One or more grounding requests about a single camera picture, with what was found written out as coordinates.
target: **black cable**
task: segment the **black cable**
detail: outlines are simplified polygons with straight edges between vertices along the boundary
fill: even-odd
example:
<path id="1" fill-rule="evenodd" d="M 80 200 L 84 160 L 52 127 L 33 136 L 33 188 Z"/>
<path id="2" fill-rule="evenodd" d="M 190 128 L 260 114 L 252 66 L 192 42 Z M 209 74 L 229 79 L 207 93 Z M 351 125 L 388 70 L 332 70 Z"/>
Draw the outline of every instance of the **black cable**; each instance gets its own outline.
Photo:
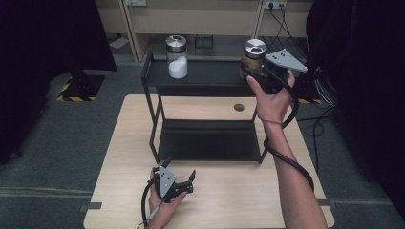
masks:
<path id="1" fill-rule="evenodd" d="M 313 180 L 312 177 L 310 176 L 310 174 L 308 173 L 308 171 L 306 169 L 304 169 L 304 167 L 302 167 L 299 163 L 297 163 L 296 161 L 284 156 L 283 154 L 279 153 L 278 151 L 274 150 L 273 148 L 271 148 L 268 144 L 269 140 L 268 138 L 265 139 L 265 142 L 263 143 L 265 145 L 265 148 L 271 152 L 274 156 L 278 157 L 279 159 L 283 160 L 285 163 L 289 164 L 290 166 L 294 167 L 296 170 L 298 170 L 298 172 L 300 172 L 304 178 L 308 181 L 308 184 L 310 186 L 310 188 L 312 189 L 312 192 L 315 190 L 314 184 L 313 184 Z"/>
<path id="2" fill-rule="evenodd" d="M 271 52 L 274 52 L 274 50 L 268 45 L 268 42 L 266 41 L 266 38 L 264 36 L 262 36 L 262 40 L 263 42 L 265 42 L 267 49 L 270 50 Z"/>
<path id="3" fill-rule="evenodd" d="M 321 136 L 321 135 L 323 135 L 324 132 L 325 132 L 325 127 L 324 127 L 323 123 L 318 123 L 318 124 L 316 124 L 316 126 L 315 126 L 315 128 L 317 128 L 317 129 L 316 129 L 316 135 L 313 135 L 313 133 L 308 133 L 308 132 L 306 132 L 305 130 L 308 129 L 308 128 L 313 128 L 313 124 L 310 125 L 310 126 L 307 126 L 307 127 L 301 127 L 300 130 L 301 130 L 301 132 L 302 132 L 303 134 L 308 135 L 308 136 L 310 136 L 310 137 Z"/>
<path id="4" fill-rule="evenodd" d="M 140 203 L 140 208 L 141 208 L 141 212 L 142 212 L 142 220 L 143 220 L 143 225 L 144 227 L 148 227 L 148 220 L 146 219 L 146 196 L 148 195 L 149 189 L 152 186 L 152 184 L 155 183 L 155 180 L 157 179 L 158 175 L 155 175 L 153 178 L 151 178 L 151 180 L 148 180 L 148 184 L 145 187 L 145 190 L 143 191 L 142 194 L 142 201 Z"/>
<path id="5" fill-rule="evenodd" d="M 318 159 L 318 147 L 316 145 L 316 136 L 315 136 L 315 127 L 318 124 L 318 122 L 323 118 L 323 116 L 330 110 L 334 109 L 336 107 L 329 107 L 328 109 L 326 109 L 319 117 L 318 119 L 315 121 L 315 123 L 313 124 L 313 129 L 312 129 L 312 134 L 313 134 L 313 147 L 314 147 L 314 152 L 315 152 L 315 171 L 316 174 L 318 174 L 318 170 L 319 170 L 319 159 Z"/>
<path id="6" fill-rule="evenodd" d="M 328 117 L 334 117 L 333 115 L 328 115 L 328 116 L 324 116 L 323 118 L 328 118 Z M 307 117 L 307 118 L 301 118 L 301 119 L 297 119 L 298 122 L 300 121 L 311 121 L 311 120 L 316 120 L 318 119 L 319 116 L 317 117 Z"/>
<path id="7" fill-rule="evenodd" d="M 287 22 L 286 22 L 286 10 L 285 10 L 284 6 L 282 5 L 280 9 L 281 9 L 282 17 L 283 17 L 282 22 L 280 22 L 280 21 L 277 19 L 277 17 L 273 14 L 272 8 L 270 8 L 270 14 L 271 14 L 271 16 L 272 16 L 272 17 L 277 21 L 277 23 L 280 25 L 280 30 L 279 30 L 279 33 L 277 34 L 277 37 L 279 36 L 281 29 L 283 29 L 283 30 L 287 33 L 287 35 L 289 36 L 289 38 L 291 38 L 292 42 L 294 43 L 295 49 L 302 55 L 302 57 L 306 58 L 305 55 L 302 53 L 302 51 L 300 51 L 300 50 L 298 49 L 298 45 L 297 45 L 297 43 L 295 43 L 294 37 L 293 37 L 293 36 L 291 35 L 291 33 L 289 32 L 288 25 L 287 25 Z"/>
<path id="8" fill-rule="evenodd" d="M 274 40 L 273 40 L 273 39 L 271 39 L 271 36 L 270 36 L 268 39 L 270 39 L 270 41 L 271 41 L 271 45 L 270 45 L 270 46 L 273 46 L 273 45 L 274 45 L 274 46 L 276 47 L 277 51 L 281 50 L 280 47 L 278 47 L 278 45 L 275 43 L 277 37 L 274 37 Z"/>
<path id="9" fill-rule="evenodd" d="M 270 8 L 270 13 L 271 13 L 271 15 L 273 15 L 273 13 L 272 13 L 272 10 L 273 10 L 273 3 L 270 3 L 269 5 L 268 5 L 268 7 Z M 277 48 L 277 50 L 280 50 L 280 48 L 275 44 L 275 41 L 277 40 L 277 38 L 278 38 L 278 36 L 280 35 L 280 32 L 281 32 L 281 29 L 284 29 L 284 26 L 283 26 L 283 24 L 280 24 L 281 25 L 281 27 L 280 27 L 280 30 L 278 31 L 278 33 L 277 33 L 277 35 L 274 37 L 274 40 L 273 39 L 271 39 L 271 37 L 269 37 L 269 39 L 271 40 L 271 44 L 270 44 L 270 47 L 272 47 L 273 45 Z"/>
<path id="10" fill-rule="evenodd" d="M 137 229 L 139 229 L 139 227 L 140 227 L 143 223 L 144 223 L 144 221 L 138 225 Z"/>
<path id="11" fill-rule="evenodd" d="M 338 104 L 338 93 L 331 85 L 329 81 L 329 67 L 328 67 L 328 55 L 325 54 L 325 70 L 322 73 L 322 69 L 320 69 L 320 76 L 315 80 L 315 86 L 324 100 L 326 100 L 331 105 L 336 106 Z"/>

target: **white jar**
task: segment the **white jar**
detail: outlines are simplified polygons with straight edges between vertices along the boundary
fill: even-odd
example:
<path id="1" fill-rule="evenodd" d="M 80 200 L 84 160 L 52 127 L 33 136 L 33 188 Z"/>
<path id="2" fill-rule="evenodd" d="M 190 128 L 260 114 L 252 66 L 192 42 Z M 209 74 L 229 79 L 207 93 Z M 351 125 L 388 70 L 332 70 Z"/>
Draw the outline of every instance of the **white jar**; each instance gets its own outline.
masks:
<path id="1" fill-rule="evenodd" d="M 184 37 L 171 35 L 166 39 L 166 58 L 170 76 L 184 78 L 187 70 L 187 46 Z"/>

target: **black stand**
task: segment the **black stand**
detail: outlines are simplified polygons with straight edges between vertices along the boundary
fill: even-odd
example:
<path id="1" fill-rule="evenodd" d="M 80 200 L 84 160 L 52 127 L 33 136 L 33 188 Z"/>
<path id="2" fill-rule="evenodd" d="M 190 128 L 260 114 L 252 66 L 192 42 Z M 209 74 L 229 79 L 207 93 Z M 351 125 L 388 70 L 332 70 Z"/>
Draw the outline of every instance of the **black stand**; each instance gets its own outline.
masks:
<path id="1" fill-rule="evenodd" d="M 72 77 L 66 82 L 58 101 L 94 101 L 105 78 L 104 75 Z"/>
<path id="2" fill-rule="evenodd" d="M 188 75 L 183 79 L 169 76 L 165 60 L 155 60 L 147 53 L 141 74 L 143 89 L 153 121 L 149 145 L 157 163 L 174 160 L 258 161 L 260 154 L 254 120 L 183 120 L 166 118 L 163 96 L 252 97 L 253 92 L 239 76 L 239 61 L 188 61 Z M 149 87 L 158 93 L 154 110 Z M 154 145 L 158 120 L 162 118 L 159 151 Z"/>

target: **human hand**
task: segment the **human hand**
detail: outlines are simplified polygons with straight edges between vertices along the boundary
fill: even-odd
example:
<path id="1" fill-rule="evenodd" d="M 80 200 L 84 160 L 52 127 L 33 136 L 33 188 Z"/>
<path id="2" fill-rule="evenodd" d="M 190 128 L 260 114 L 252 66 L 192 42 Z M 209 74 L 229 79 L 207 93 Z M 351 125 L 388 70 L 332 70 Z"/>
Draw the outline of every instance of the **human hand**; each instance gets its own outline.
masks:
<path id="1" fill-rule="evenodd" d="M 151 172 L 150 178 L 152 179 L 155 174 Z M 151 186 L 151 195 L 149 197 L 149 209 L 150 212 L 159 206 L 158 212 L 151 219 L 149 223 L 149 229 L 164 228 L 172 219 L 176 209 L 181 204 L 182 200 L 187 195 L 187 192 L 179 194 L 170 203 L 163 202 L 163 199 L 158 196 L 155 189 L 155 184 Z"/>
<path id="2" fill-rule="evenodd" d="M 292 71 L 288 71 L 288 84 L 292 88 L 295 77 Z M 257 115 L 262 120 L 270 120 L 276 123 L 283 123 L 284 117 L 292 98 L 288 91 L 283 88 L 277 94 L 266 94 L 260 84 L 252 77 L 248 76 L 247 83 L 256 95 Z"/>

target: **handheld controller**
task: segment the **handheld controller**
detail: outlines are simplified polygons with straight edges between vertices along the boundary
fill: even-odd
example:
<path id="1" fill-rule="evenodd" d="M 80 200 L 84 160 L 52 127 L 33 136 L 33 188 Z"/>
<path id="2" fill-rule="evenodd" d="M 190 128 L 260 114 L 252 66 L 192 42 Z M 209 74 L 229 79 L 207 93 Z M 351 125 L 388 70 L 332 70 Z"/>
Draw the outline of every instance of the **handheld controller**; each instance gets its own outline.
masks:
<path id="1" fill-rule="evenodd" d="M 192 193 L 194 191 L 193 180 L 196 178 L 196 170 L 194 170 L 187 181 L 176 183 L 177 176 L 166 169 L 169 163 L 170 159 L 164 161 L 161 166 L 153 168 L 156 192 L 166 202 L 182 192 Z"/>
<path id="2" fill-rule="evenodd" d="M 240 77 L 254 77 L 267 94 L 276 94 L 287 83 L 288 69 L 305 73 L 308 69 L 286 49 L 266 53 L 266 44 L 258 39 L 248 40 L 241 59 Z"/>

